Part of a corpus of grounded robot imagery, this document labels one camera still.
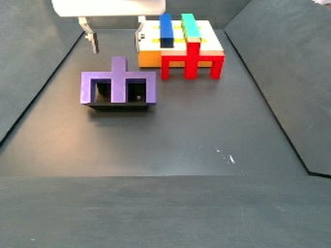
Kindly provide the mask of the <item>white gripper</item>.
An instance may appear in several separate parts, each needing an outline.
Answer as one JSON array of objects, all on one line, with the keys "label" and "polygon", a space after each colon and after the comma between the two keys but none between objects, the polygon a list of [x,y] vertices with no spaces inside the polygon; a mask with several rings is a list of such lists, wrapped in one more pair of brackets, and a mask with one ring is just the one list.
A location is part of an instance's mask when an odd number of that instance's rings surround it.
[{"label": "white gripper", "polygon": [[139,28],[135,32],[137,53],[141,52],[141,40],[146,16],[159,16],[166,12],[166,0],[52,0],[56,13],[62,17],[79,17],[79,24],[91,42],[94,53],[99,53],[98,33],[93,30],[89,18],[83,16],[139,16]]}]

